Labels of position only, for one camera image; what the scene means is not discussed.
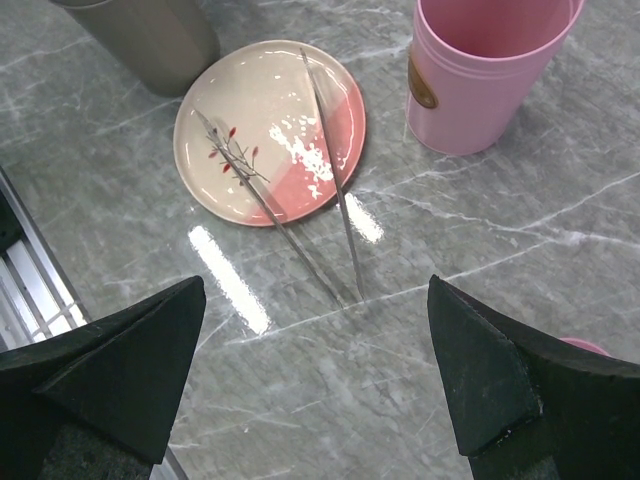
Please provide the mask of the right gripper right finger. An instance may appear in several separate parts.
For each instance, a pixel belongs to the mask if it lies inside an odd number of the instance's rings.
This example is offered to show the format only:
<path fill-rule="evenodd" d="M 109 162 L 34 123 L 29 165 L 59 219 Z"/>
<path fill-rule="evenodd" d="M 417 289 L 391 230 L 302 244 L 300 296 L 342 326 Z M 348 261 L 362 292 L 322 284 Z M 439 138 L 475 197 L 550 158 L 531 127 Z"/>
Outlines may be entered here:
<path fill-rule="evenodd" d="M 638 478 L 638 365 L 520 323 L 438 276 L 427 310 L 474 478 Z"/>

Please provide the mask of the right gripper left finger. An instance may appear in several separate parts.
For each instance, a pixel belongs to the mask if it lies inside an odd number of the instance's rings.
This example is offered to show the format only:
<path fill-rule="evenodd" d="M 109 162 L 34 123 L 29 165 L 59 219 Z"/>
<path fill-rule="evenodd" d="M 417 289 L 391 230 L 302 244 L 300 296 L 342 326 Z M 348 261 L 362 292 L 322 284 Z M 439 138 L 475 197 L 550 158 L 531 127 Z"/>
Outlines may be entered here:
<path fill-rule="evenodd" d="M 147 479 L 165 456 L 206 307 L 192 276 L 1 355 L 4 479 Z"/>

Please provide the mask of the pink round lid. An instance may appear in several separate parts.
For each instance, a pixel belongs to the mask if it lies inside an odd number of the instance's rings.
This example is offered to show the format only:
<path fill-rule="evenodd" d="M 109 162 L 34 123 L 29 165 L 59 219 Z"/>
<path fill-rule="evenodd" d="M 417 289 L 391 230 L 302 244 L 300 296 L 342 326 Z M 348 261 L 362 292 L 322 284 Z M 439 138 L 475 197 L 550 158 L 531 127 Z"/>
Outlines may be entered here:
<path fill-rule="evenodd" d="M 577 347 L 577 348 L 580 348 L 580 349 L 583 349 L 583 350 L 586 350 L 586 351 L 590 351 L 590 352 L 593 352 L 593 353 L 596 353 L 596 354 L 599 354 L 599 355 L 603 355 L 603 356 L 607 356 L 607 357 L 610 356 L 610 354 L 606 350 L 601 348 L 600 346 L 598 346 L 598 345 L 596 345 L 596 344 L 594 344 L 592 342 L 583 340 L 583 339 L 566 337 L 566 338 L 562 338 L 562 341 L 567 343 L 567 344 L 570 344 L 570 345 L 572 345 L 574 347 Z"/>

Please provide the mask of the grey cylindrical container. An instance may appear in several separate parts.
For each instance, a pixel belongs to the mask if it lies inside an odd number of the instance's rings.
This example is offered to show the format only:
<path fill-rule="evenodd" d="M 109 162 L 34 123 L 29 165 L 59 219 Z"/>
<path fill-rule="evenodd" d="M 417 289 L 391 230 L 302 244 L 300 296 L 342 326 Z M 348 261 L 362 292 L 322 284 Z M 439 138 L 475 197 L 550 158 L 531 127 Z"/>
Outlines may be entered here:
<path fill-rule="evenodd" d="M 152 93 L 184 95 L 221 57 L 193 0 L 56 1 Z"/>

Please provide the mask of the pink cylindrical container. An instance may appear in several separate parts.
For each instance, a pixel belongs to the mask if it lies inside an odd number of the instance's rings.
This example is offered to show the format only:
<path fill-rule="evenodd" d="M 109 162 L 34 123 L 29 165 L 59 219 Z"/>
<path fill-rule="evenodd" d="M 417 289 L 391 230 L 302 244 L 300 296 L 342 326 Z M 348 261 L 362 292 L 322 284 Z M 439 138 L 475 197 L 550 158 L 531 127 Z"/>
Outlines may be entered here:
<path fill-rule="evenodd" d="M 406 105 L 415 138 L 457 156 L 494 144 L 583 7 L 556 0 L 417 2 Z"/>

